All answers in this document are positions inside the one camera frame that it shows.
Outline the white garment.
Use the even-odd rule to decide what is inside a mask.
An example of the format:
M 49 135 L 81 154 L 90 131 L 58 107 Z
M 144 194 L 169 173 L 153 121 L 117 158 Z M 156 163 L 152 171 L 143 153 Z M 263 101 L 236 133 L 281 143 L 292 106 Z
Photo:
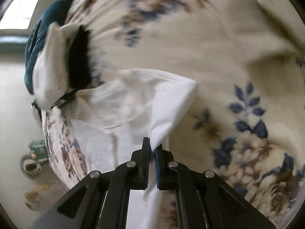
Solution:
M 196 81 L 152 69 L 108 72 L 105 83 L 76 93 L 66 107 L 89 171 L 114 170 L 150 139 L 152 149 L 169 135 L 190 108 Z

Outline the floral bed blanket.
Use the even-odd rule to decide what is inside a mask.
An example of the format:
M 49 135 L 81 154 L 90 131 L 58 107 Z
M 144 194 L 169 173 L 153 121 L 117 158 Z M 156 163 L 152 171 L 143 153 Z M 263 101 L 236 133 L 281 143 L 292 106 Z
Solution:
M 76 93 L 108 72 L 160 70 L 197 83 L 164 148 L 215 171 L 275 228 L 290 225 L 304 202 L 304 23 L 289 0 L 73 0 L 69 23 L 80 27 L 68 90 L 42 110 L 67 189 L 90 172 L 66 114 Z

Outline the teal folded quilt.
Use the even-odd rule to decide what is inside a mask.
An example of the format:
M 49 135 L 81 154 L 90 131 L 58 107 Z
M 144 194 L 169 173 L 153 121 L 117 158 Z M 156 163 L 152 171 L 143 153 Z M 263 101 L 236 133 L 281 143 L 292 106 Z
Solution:
M 38 53 L 43 50 L 49 26 L 56 22 L 63 26 L 73 0 L 56 0 L 51 3 L 31 31 L 25 46 L 24 82 L 28 92 L 33 95 L 33 69 Z

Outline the green storage rack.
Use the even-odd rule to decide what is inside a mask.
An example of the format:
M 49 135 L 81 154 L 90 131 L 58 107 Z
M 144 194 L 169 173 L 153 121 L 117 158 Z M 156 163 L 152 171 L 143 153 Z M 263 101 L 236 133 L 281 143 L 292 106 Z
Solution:
M 29 144 L 30 156 L 39 164 L 46 164 L 49 162 L 49 154 L 46 143 L 42 139 L 34 140 Z

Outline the folded white clothes stack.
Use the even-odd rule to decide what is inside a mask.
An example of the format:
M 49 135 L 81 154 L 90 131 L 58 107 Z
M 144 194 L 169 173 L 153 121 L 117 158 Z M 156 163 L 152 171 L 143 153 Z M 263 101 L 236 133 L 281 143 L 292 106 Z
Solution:
M 33 69 L 34 96 L 41 110 L 50 110 L 68 90 L 68 52 L 79 27 L 77 23 L 60 27 L 54 22 L 47 30 L 43 50 Z

